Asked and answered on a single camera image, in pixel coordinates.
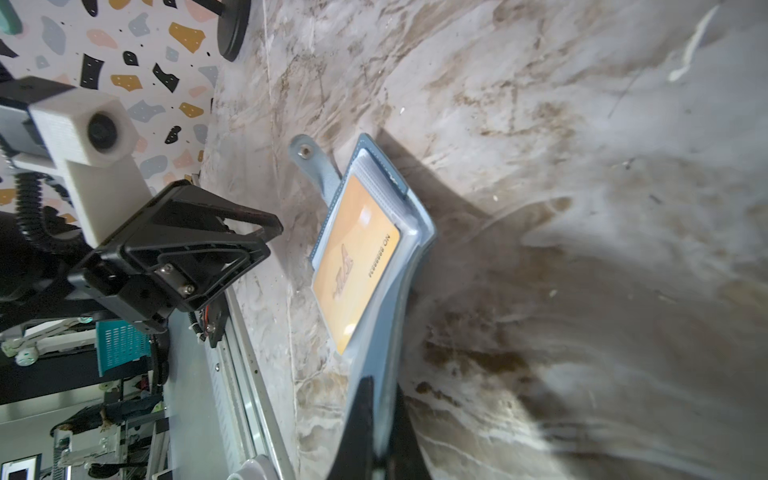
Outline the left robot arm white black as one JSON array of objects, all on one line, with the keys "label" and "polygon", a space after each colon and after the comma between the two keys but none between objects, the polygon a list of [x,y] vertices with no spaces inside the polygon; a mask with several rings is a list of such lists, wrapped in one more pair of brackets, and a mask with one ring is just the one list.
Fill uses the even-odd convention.
[{"label": "left robot arm white black", "polygon": [[42,205],[42,177],[16,178],[17,206],[1,215],[1,329],[93,316],[166,331],[270,255],[283,232],[272,213],[186,180],[166,186],[105,241],[90,247]]}]

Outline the blue leather card holder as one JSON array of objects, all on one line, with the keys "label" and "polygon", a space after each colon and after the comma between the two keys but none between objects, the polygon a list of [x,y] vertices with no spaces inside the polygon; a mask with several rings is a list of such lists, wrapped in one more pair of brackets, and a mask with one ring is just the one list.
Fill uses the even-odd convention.
[{"label": "blue leather card holder", "polygon": [[351,177],[357,177],[364,184],[400,232],[393,256],[350,343],[341,354],[351,363],[351,395],[356,393],[362,378],[373,378],[373,454],[382,457],[388,450],[394,419],[408,291],[417,267],[436,237],[435,224],[400,171],[371,136],[359,136],[345,172],[339,172],[328,155],[305,134],[291,140],[289,151],[295,163],[319,189],[328,207],[310,255],[314,270],[312,291],[338,204]]}]

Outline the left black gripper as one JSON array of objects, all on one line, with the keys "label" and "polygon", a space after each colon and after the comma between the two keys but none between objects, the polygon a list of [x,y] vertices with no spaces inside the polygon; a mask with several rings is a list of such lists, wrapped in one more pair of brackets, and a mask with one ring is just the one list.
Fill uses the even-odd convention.
[{"label": "left black gripper", "polygon": [[165,333],[176,309],[205,308],[266,260],[283,225],[179,180],[131,219],[128,232],[78,262],[67,281],[137,330]]}]

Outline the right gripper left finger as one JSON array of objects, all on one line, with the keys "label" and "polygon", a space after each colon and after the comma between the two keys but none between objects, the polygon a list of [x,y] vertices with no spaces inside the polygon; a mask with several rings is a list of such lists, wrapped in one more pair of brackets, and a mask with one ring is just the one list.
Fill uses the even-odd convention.
[{"label": "right gripper left finger", "polygon": [[373,403],[373,378],[371,376],[364,377],[358,384],[327,480],[371,478],[374,460]]}]

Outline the orange credit card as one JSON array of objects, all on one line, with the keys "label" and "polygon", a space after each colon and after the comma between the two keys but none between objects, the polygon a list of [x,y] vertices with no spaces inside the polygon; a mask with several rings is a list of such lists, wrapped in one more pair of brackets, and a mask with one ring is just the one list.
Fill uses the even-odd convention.
[{"label": "orange credit card", "polygon": [[355,176],[338,204],[313,292],[338,353],[353,337],[400,240],[400,232]]}]

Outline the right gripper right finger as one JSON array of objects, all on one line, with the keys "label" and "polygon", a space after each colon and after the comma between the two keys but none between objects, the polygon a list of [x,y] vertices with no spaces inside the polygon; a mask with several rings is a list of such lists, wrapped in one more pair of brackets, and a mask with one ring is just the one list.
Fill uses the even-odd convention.
[{"label": "right gripper right finger", "polygon": [[400,387],[397,387],[394,419],[386,457],[386,478],[389,480],[432,479]]}]

